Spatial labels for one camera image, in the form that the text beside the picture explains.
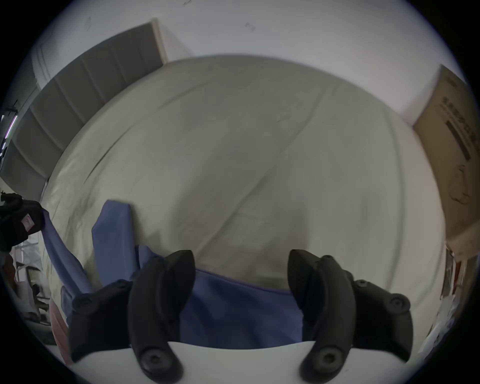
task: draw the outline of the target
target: blue fabric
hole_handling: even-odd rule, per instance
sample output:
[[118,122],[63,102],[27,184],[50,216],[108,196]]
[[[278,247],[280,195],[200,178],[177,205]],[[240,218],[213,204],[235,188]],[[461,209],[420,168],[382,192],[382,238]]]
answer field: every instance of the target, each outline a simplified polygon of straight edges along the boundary
[[43,217],[45,227],[42,230],[42,235],[45,249],[64,286],[61,306],[68,320],[72,313],[72,299],[81,293],[93,293],[94,289],[78,259],[63,244],[46,210],[43,210]]
[[[138,247],[138,255],[140,267],[158,256],[145,245]],[[192,295],[180,314],[180,340],[211,348],[277,347],[301,342],[301,325],[302,314],[289,291],[197,268]]]
[[131,280],[139,269],[133,243],[132,214],[128,204],[107,200],[92,228],[96,267],[103,286]]
[[[48,221],[50,226],[48,229],[46,226],[44,238],[55,237],[55,232],[60,239]],[[150,258],[158,256],[147,246],[134,246],[128,204],[106,201],[92,228],[92,239],[98,273],[104,285],[118,279],[130,280]],[[59,273],[67,287],[65,291],[68,290],[65,297],[62,295],[63,309],[68,307],[67,302],[63,303],[64,298],[70,300],[71,306],[78,291],[89,293],[91,290],[82,289],[91,288],[80,279],[81,275],[85,278],[84,274],[70,268],[80,263],[65,246],[63,252],[56,251],[57,258],[63,258],[60,266],[68,266],[66,270],[75,272],[73,276]],[[70,294],[68,289],[72,281],[78,288],[76,294]],[[301,311],[289,291],[256,287],[197,269],[192,295],[180,315],[180,340],[211,348],[268,348],[300,342],[301,326]]]

